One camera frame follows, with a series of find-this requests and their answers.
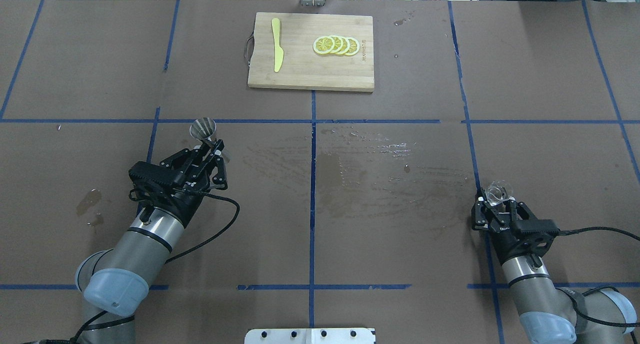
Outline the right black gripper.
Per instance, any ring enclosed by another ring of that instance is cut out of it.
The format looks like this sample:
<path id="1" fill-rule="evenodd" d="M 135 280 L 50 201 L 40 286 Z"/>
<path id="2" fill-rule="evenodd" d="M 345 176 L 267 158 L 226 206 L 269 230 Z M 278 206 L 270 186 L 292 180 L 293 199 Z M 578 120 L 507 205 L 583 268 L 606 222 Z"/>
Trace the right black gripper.
<path id="1" fill-rule="evenodd" d="M 473 230 L 488 232 L 500 264 L 517 257 L 528 257 L 533 264 L 542 264 L 542 257 L 549 251 L 555 239 L 547 234 L 528 237 L 514 235 L 510 226 L 516 220 L 541 219 L 514 196 L 510 196 L 496 207 L 489 206 L 483 196 L 478 196 L 471 209 L 471 218 Z"/>

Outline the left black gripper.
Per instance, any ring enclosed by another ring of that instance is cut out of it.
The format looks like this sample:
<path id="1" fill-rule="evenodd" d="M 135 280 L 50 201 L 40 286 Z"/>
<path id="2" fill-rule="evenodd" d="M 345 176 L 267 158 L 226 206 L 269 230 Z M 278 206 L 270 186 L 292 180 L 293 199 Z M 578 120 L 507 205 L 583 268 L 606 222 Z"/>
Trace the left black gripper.
<path id="1" fill-rule="evenodd" d="M 226 152 L 222 140 L 202 139 L 200 148 L 182 149 L 162 160 L 159 166 L 179 170 L 185 177 L 182 187 L 168 194 L 129 193 L 129 198 L 138 202 L 144 210 L 153 208 L 169 212 L 182 224 L 188 224 L 202 202 L 202 198 L 211 190 L 227 190 L 226 164 L 231 157 Z"/>

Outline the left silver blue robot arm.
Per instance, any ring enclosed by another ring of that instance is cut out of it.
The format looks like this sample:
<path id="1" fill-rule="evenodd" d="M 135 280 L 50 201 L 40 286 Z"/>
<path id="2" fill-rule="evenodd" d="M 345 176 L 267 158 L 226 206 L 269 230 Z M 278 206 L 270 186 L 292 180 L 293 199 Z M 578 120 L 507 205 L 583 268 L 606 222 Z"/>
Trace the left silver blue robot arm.
<path id="1" fill-rule="evenodd" d="M 183 256 L 174 249 L 202 200 L 226 190 L 224 142 L 202 139 L 159 164 L 139 161 L 129 170 L 129 198 L 140 213 L 114 248 L 90 255 L 77 270 L 84 323 L 71 343 L 135 342 L 135 311 L 162 267 Z"/>

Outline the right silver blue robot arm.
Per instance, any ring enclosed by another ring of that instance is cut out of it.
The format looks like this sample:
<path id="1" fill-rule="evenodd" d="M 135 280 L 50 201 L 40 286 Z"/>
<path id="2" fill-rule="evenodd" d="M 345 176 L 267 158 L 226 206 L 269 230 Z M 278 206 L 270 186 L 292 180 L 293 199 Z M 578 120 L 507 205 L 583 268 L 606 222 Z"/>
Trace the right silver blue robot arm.
<path id="1" fill-rule="evenodd" d="M 491 202 L 482 190 L 470 212 L 473 230 L 485 231 L 493 244 L 530 343 L 622 343 L 627 336 L 637 341 L 638 313 L 613 285 L 579 292 L 551 279 L 543 256 L 556 237 L 571 231 L 538 218 L 512 197 Z"/>

